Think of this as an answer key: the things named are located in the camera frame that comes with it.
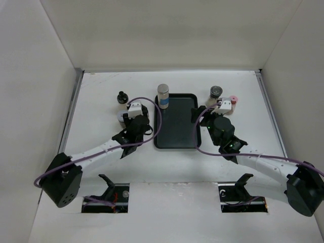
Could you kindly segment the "white-lid red-label jar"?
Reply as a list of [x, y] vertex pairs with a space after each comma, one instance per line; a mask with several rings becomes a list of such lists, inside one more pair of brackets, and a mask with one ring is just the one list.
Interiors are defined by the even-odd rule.
[[127, 110], [120, 110], [117, 113], [117, 120], [120, 124], [120, 126], [125, 129], [126, 125], [129, 123], [129, 118], [128, 118], [128, 111]]

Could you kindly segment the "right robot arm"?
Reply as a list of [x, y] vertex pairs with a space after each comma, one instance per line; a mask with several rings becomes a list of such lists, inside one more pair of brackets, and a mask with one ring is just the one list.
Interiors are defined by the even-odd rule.
[[219, 148], [217, 157], [223, 157], [236, 165], [244, 166], [277, 182], [251, 181], [252, 174], [243, 174], [234, 185], [241, 206], [255, 197], [269, 197], [287, 203], [299, 214], [311, 217], [323, 202], [323, 172], [306, 161], [262, 154], [235, 134], [235, 127], [223, 115], [213, 113], [204, 106], [191, 121], [196, 129], [205, 127], [213, 145]]

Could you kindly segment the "pink-cap spice bottle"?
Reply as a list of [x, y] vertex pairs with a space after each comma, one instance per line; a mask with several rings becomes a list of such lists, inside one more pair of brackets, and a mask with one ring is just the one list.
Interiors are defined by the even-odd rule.
[[238, 98], [236, 96], [232, 95], [229, 98], [230, 98], [230, 102], [231, 102], [231, 110], [226, 113], [227, 115], [233, 114], [235, 107], [238, 103]]

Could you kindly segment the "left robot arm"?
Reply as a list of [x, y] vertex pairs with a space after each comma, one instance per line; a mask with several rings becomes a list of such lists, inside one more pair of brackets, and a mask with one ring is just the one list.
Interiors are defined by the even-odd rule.
[[122, 113], [124, 129], [104, 144], [83, 154], [67, 156], [59, 153], [52, 160], [44, 174], [34, 184], [41, 188], [62, 208], [78, 196], [83, 173], [103, 166], [106, 162], [116, 162], [135, 152], [145, 144], [144, 136], [151, 136], [159, 149], [194, 149], [201, 145], [201, 135], [195, 122], [205, 106], [179, 106], [175, 112], [163, 114], [155, 107], [154, 126], [149, 124], [147, 107], [138, 98], [127, 104]]

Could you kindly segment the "black-top glass salt grinder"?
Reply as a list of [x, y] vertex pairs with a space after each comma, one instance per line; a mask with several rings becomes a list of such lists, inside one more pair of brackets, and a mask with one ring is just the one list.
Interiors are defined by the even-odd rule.
[[212, 86], [210, 88], [210, 95], [206, 101], [206, 107], [210, 107], [213, 104], [216, 104], [222, 93], [223, 89], [220, 86]]

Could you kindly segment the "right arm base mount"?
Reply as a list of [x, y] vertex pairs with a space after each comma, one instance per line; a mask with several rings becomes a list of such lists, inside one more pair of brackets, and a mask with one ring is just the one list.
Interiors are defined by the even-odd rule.
[[220, 207], [222, 213], [267, 213], [264, 197], [251, 196], [245, 189], [247, 181], [253, 174], [244, 174], [235, 182], [218, 184]]

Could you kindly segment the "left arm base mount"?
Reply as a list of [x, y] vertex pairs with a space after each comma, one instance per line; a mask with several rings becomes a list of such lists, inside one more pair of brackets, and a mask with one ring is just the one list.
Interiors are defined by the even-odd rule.
[[81, 213], [127, 213], [129, 208], [129, 184], [115, 184], [106, 175], [99, 174], [106, 183], [106, 190], [101, 195], [86, 196]]

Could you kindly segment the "black-cap bottle white contents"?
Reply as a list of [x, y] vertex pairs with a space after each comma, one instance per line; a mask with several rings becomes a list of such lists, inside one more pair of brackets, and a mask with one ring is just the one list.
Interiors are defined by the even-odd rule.
[[125, 105], [128, 103], [129, 97], [125, 92], [119, 91], [118, 96], [117, 96], [117, 101], [119, 104]]

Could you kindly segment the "silver-cap blue-label peppercorn jar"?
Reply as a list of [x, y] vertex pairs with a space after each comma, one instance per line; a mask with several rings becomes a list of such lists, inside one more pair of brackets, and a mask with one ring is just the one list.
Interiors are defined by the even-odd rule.
[[160, 84], [157, 87], [157, 98], [160, 109], [167, 109], [169, 106], [169, 86]]

